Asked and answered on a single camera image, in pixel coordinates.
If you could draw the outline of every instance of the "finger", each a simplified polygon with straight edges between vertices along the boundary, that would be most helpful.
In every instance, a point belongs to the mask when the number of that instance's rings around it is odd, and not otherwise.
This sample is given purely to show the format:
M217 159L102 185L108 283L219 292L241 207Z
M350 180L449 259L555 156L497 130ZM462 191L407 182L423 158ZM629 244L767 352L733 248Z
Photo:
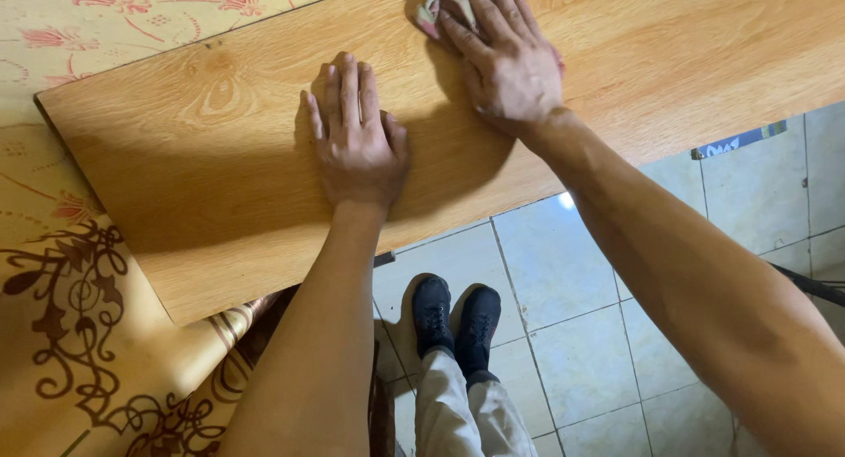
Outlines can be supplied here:
M522 13L517 8L515 0L496 0L496 5L516 34L520 35L523 39L532 36L528 26L525 25L525 20L522 19Z
M379 122L378 113L378 92L375 87L375 73L373 67L367 63L361 63L361 120L364 125Z
M543 32L540 31L540 25L534 19L534 14L531 13L531 8L528 7L528 2L525 0L514 0L514 4L522 14L522 20L525 22L526 27L528 27L534 37L538 40L545 40L546 38L543 36Z
M358 116L358 64L355 56L346 53L343 57L343 71L341 73L341 108L343 109L343 125L347 128L361 126Z
M502 17L502 12L491 0L470 0L472 12L492 41L507 41L515 38L516 34Z
M329 65L325 82L325 114L329 118L329 132L341 131L341 77L337 66Z
M407 160L408 131L406 128L397 122L392 114L383 110L381 111L381 124L385 128L387 143L390 144L390 148L396 154L396 158L402 161Z
M470 99L472 105L476 108L482 108L484 104L484 87L481 84L481 74L478 68L472 64L467 58L464 58L462 63L464 70L464 82L467 84L467 90L470 92Z
M484 44L476 34L461 25L458 20L455 20L448 11L440 11L440 20L452 43L472 62L483 65L492 57L492 49Z
M311 93L305 95L306 104L309 106L309 121L311 123L311 132L314 134L314 141L320 146L325 142L327 136L325 135L325 128L323 127L323 118L320 117L320 106L317 105L317 98Z

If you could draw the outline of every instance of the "right hand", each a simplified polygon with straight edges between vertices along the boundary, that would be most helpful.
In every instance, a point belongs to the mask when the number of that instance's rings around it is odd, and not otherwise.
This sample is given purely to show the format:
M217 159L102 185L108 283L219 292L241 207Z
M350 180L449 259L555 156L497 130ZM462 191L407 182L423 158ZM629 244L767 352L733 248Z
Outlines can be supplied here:
M539 141L532 134L566 111L559 55L540 32L525 0L470 0L470 4L490 44L446 10L440 19L464 55L472 104L494 126L536 151Z

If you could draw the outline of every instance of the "wooden plank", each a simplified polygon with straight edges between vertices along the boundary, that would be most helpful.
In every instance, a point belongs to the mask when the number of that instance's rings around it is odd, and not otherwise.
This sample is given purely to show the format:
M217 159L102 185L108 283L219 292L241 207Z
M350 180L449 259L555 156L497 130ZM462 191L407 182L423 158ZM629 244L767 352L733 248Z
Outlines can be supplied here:
M380 252L562 191L471 114L417 1L325 0L38 96L175 323L307 273L330 208L299 93L339 50L414 149ZM529 1L567 104L635 164L845 99L845 0Z

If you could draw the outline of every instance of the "beige pants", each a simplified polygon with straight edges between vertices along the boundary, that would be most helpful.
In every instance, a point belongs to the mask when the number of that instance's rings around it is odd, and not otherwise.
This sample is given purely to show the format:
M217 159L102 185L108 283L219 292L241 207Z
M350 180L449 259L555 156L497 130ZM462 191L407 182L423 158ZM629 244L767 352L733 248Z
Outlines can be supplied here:
M537 457L531 435L504 386L491 374L470 376L446 351L422 360L417 382L420 457Z

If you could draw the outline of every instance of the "black sneaker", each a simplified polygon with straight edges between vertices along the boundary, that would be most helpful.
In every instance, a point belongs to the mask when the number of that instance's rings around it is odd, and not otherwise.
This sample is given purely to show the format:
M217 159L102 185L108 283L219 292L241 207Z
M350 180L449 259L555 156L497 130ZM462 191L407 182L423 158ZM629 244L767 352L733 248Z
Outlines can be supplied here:
M411 298L414 328L417 330L417 354L422 358L433 346L443 346L455 354L455 340L449 330L449 285L436 275L417 284Z
M486 285L470 292L460 313L460 330L455 342L455 359L464 377L476 371L487 371L490 342L499 325L502 300L499 293Z

